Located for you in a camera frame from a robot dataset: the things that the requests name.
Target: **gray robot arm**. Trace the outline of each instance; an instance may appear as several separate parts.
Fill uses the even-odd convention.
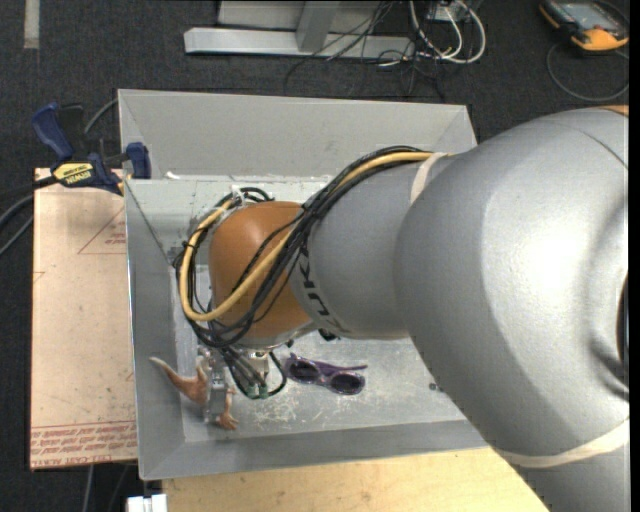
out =
[[[291,274],[330,332],[410,335],[554,512],[630,510],[627,130],[616,112],[578,110],[373,176]]]

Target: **cardboard sheet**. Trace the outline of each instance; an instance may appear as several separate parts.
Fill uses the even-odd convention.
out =
[[[137,457],[126,276],[122,197],[36,191],[31,469]]]

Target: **sunglasses lens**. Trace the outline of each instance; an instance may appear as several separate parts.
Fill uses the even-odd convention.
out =
[[[291,363],[289,374],[300,382],[314,382],[318,378],[318,370],[304,361]]]
[[[331,386],[345,395],[355,395],[362,389],[362,380],[355,375],[339,374],[331,379]]]

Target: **yellow cable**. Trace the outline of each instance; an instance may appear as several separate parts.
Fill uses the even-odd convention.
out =
[[[386,164],[398,162],[398,161],[408,162],[408,161],[426,160],[432,154],[433,153],[428,153],[428,152],[404,152],[403,151],[403,152],[391,153],[389,155],[384,155],[384,156],[374,158],[373,160],[369,160],[368,162],[362,164],[361,166],[356,167],[353,171],[351,171],[351,173],[349,173],[348,176],[345,176],[345,178],[336,187],[336,190],[342,187],[345,183],[351,181],[352,179],[356,178],[360,174],[370,169],[373,169],[374,167],[379,167],[381,165],[386,165]],[[238,288],[231,295],[229,295],[229,297],[227,297],[217,308],[207,313],[198,313],[197,311],[194,311],[194,309],[191,307],[191,304],[189,304],[189,299],[187,297],[187,289],[188,289],[187,277],[189,273],[191,256],[193,255],[193,245],[197,241],[200,231],[202,229],[205,229],[211,226],[220,217],[220,215],[222,215],[224,211],[229,208],[232,202],[233,202],[232,200],[225,202],[219,209],[217,209],[209,217],[207,217],[204,221],[202,221],[198,226],[198,228],[194,231],[193,235],[191,235],[191,238],[189,239],[187,247],[185,248],[184,257],[182,259],[182,265],[180,268],[179,293],[180,293],[180,301],[182,303],[182,309],[184,311],[184,314],[190,320],[194,320],[197,322],[211,322],[212,320],[220,318],[227,311],[229,311],[240,300],[240,298],[247,292],[249,287],[261,276],[261,274],[267,271],[269,266],[278,257],[278,254],[280,253],[282,248],[287,243],[287,240],[289,239],[290,232],[278,243],[278,245],[276,245],[269,252],[269,254],[260,262],[260,264],[256,266],[256,268],[251,272],[251,274],[247,276],[247,278],[242,282],[242,284],[240,284],[240,286],[238,286]]]

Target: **blue clamp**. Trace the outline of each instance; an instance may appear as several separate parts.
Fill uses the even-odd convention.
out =
[[[89,153],[81,156],[78,162],[71,161],[75,150],[60,126],[57,110],[56,102],[49,103],[33,115],[31,124],[40,141],[56,153],[57,161],[50,170],[58,183],[65,187],[95,187],[122,194],[122,180],[108,165],[112,161],[121,163],[127,159],[133,164],[134,178],[151,177],[149,155],[141,142],[129,144],[126,153],[116,157],[103,159],[98,153]]]
[[[149,152],[144,144],[142,142],[132,142],[127,146],[125,153],[133,165],[133,177],[150,179],[151,162],[149,161]]]

